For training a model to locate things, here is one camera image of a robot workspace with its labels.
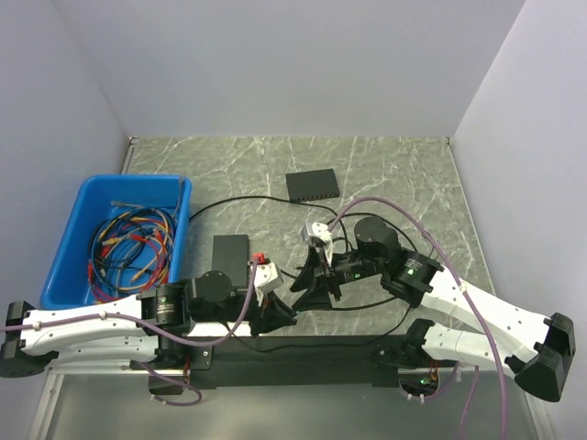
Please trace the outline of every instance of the gray floor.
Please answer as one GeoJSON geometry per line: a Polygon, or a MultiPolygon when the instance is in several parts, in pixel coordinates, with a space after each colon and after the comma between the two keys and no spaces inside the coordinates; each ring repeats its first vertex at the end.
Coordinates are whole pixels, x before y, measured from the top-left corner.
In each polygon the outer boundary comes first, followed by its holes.
{"type": "MultiPolygon", "coordinates": [[[[135,139],[134,144],[128,172],[189,177],[192,212],[236,195],[287,198],[285,173],[334,168],[341,197],[322,204],[338,210],[362,195],[396,201],[424,223],[462,278],[492,291],[444,138],[150,137],[135,139]]],[[[360,210],[384,215],[405,228],[420,250],[428,252],[428,243],[390,208],[364,203],[360,210]]],[[[199,276],[210,269],[213,235],[235,233],[249,234],[252,252],[265,252],[284,269],[294,271],[305,259],[306,248],[299,235],[302,224],[306,219],[328,218],[328,212],[321,209],[272,201],[218,206],[190,226],[183,276],[199,276]]],[[[349,231],[354,223],[346,222],[349,231]]],[[[375,278],[343,286],[340,305],[386,298],[375,278]]],[[[288,303],[296,297],[286,286],[277,293],[288,303]]],[[[405,310],[401,302],[391,302],[356,313],[302,313],[297,326],[279,333],[379,334],[393,327],[405,310]]],[[[420,308],[410,313],[397,333],[404,332],[416,317],[459,325],[443,314],[420,308]]],[[[207,391],[200,407],[178,410],[149,401],[144,377],[68,377],[50,438],[455,438],[469,379],[424,408],[406,403],[397,390],[365,385],[226,388],[207,391]]],[[[510,385],[509,438],[537,438],[523,392],[512,382],[510,385]]],[[[471,408],[467,438],[494,439],[498,423],[497,378],[487,374],[471,408]]]]}

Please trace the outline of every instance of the marble tabletop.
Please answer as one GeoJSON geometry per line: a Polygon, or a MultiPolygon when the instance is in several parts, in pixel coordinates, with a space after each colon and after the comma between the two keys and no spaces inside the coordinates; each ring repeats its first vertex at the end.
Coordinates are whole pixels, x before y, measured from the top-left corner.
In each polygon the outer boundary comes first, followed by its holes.
{"type": "MultiPolygon", "coordinates": [[[[192,181],[192,213],[238,195],[287,198],[286,173],[333,168],[340,197],[319,204],[339,210],[365,195],[393,200],[424,224],[463,279],[493,291],[444,137],[139,137],[133,139],[132,148],[128,173],[182,174],[192,181]]],[[[428,254],[427,241],[391,208],[367,202],[355,210],[385,216],[428,254]]],[[[331,217],[324,209],[269,200],[222,204],[190,224],[182,276],[200,276],[210,270],[213,236],[227,234],[248,234],[251,252],[265,252],[280,267],[295,272],[304,264],[307,252],[300,238],[302,225],[308,219],[326,221],[331,217]]],[[[358,217],[345,219],[351,240],[357,221],[358,217]]],[[[343,249],[344,244],[337,243],[336,251],[343,249]]],[[[277,291],[289,304],[300,295],[289,292],[290,284],[286,279],[277,291]]],[[[341,290],[339,307],[389,297],[379,285],[379,277],[344,285],[341,290]]],[[[272,335],[376,335],[395,326],[406,308],[407,304],[398,300],[357,312],[304,312],[298,316],[298,325],[272,335]]],[[[410,312],[396,333],[404,333],[417,317],[459,326],[442,313],[420,307],[410,312]]]]}

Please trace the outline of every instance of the tangled wires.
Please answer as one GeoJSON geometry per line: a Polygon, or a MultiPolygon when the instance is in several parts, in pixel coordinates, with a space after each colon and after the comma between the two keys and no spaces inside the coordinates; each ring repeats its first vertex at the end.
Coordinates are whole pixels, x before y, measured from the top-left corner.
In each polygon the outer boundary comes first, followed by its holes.
{"type": "Polygon", "coordinates": [[[131,208],[98,226],[89,243],[88,281],[100,303],[143,292],[169,276],[177,208],[172,214],[131,208]]]}

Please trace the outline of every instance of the blue bin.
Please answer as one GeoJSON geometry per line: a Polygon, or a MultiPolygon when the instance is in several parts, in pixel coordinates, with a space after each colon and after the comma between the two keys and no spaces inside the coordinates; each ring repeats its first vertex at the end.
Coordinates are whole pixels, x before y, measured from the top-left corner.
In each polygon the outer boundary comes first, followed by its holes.
{"type": "MultiPolygon", "coordinates": [[[[41,307],[59,310],[94,303],[87,277],[88,243],[95,229],[122,209],[113,206],[112,202],[163,207],[175,206],[180,200],[169,271],[169,282],[177,281],[189,222],[191,192],[192,183],[182,176],[114,174],[94,176],[85,181],[40,296],[41,307]]],[[[145,256],[145,263],[151,256],[145,256]]]]}

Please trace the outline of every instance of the white wall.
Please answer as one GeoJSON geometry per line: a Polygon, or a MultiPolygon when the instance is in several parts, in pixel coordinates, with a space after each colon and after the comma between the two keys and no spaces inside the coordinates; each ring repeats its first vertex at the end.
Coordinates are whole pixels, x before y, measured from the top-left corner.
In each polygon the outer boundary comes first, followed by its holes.
{"type": "Polygon", "coordinates": [[[453,135],[524,0],[53,0],[129,135],[453,135]]]}
{"type": "Polygon", "coordinates": [[[585,438],[587,3],[528,0],[454,137],[498,294],[575,323],[561,439],[585,438]]]}
{"type": "MultiPolygon", "coordinates": [[[[4,313],[11,301],[39,305],[80,183],[120,171],[127,141],[50,2],[2,2],[0,60],[4,313]]],[[[25,438],[44,379],[0,379],[0,438],[25,438]]]]}

